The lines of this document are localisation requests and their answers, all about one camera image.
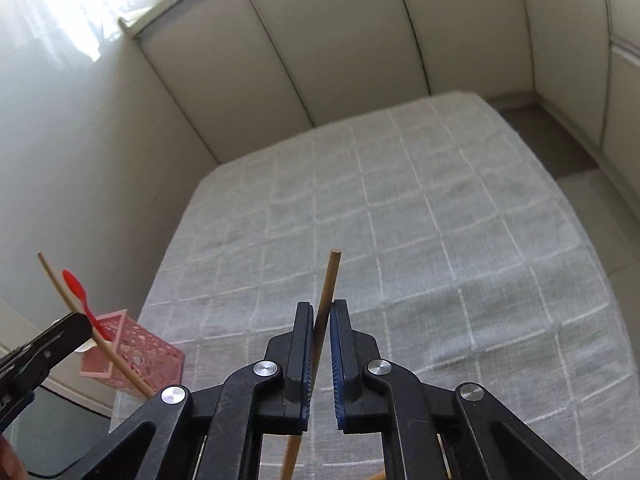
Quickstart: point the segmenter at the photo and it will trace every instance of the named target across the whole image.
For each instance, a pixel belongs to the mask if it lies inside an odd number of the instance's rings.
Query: red spoon
[[[84,287],[80,284],[78,279],[66,269],[62,271],[62,278],[65,280],[66,286],[68,286],[71,293],[76,298],[78,298],[78,300],[80,300],[80,303],[82,303],[82,310],[84,310],[84,313],[89,318],[89,322],[91,323],[91,325],[94,326],[98,332],[100,332],[100,335],[106,341],[111,341],[111,336],[109,335],[109,333],[104,329],[101,323],[97,319],[95,319],[94,313],[89,310],[89,306],[86,304],[86,291],[84,290]]]

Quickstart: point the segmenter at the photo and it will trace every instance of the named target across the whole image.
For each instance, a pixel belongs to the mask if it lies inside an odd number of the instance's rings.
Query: wooden stick
[[[65,302],[68,309],[71,312],[80,312],[81,314],[84,314],[82,309],[77,306],[66,293],[66,290],[62,287],[60,280],[57,279],[56,275],[51,269],[51,266],[45,259],[44,254],[38,253],[38,259],[40,260],[44,271],[47,273],[47,276],[51,280],[51,283],[60,295],[60,298],[62,298],[62,301]],[[107,356],[107,359],[109,359],[109,361],[113,363],[113,365],[129,380],[129,382],[133,386],[135,386],[138,391],[140,391],[141,394],[143,394],[147,399],[150,399],[156,394],[153,391],[153,388],[146,384],[143,378],[140,377],[135,370],[132,370],[129,367],[129,364],[124,360],[124,358],[116,354],[110,343],[105,341],[105,339],[100,335],[100,332],[96,330],[95,326],[92,327],[92,338],[100,347],[100,350],[102,350],[102,352],[104,352],[104,354]]]
[[[311,391],[314,390],[316,384],[316,375],[318,374],[318,364],[322,355],[322,344],[324,343],[324,335],[326,334],[326,326],[329,321],[329,309],[331,302],[334,300],[335,281],[338,278],[338,266],[340,266],[340,255],[342,252],[338,249],[331,249],[329,254],[329,262],[326,266],[326,274],[324,275],[324,285],[322,286],[322,294],[318,304],[318,313],[316,314],[316,322],[314,323],[314,334],[311,341]],[[284,451],[282,459],[282,469],[280,470],[280,480],[291,480],[293,469],[298,460],[298,452],[302,443],[302,435],[289,435],[287,439],[287,447]]]

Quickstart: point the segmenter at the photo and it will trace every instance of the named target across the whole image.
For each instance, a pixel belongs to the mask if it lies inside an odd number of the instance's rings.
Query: floor
[[[503,112],[558,182],[598,252],[640,363],[640,221],[577,141],[539,106]]]

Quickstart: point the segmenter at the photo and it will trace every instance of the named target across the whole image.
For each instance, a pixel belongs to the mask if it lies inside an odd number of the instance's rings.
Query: black wire
[[[66,466],[62,471],[56,473],[55,475],[40,475],[38,473],[33,473],[31,471],[27,471],[27,474],[29,474],[30,476],[33,476],[34,478],[43,478],[44,480],[51,480],[52,478],[58,478],[62,476],[64,473],[66,473],[67,471],[69,471],[73,466],[75,466],[78,463],[78,460],[76,460],[75,462],[72,462],[71,464]]]

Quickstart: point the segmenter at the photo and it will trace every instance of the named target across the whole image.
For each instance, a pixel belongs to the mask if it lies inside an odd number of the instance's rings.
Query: round metal bolt
[[[160,394],[162,402],[167,404],[178,404],[187,396],[187,392],[180,386],[168,386]]]
[[[278,365],[273,361],[260,361],[254,365],[254,374],[260,377],[270,377],[278,371]]]
[[[391,363],[384,359],[373,359],[367,365],[367,370],[374,375],[387,375],[391,371]]]
[[[477,402],[484,397],[484,390],[478,384],[468,383],[460,388],[460,395],[463,399]]]

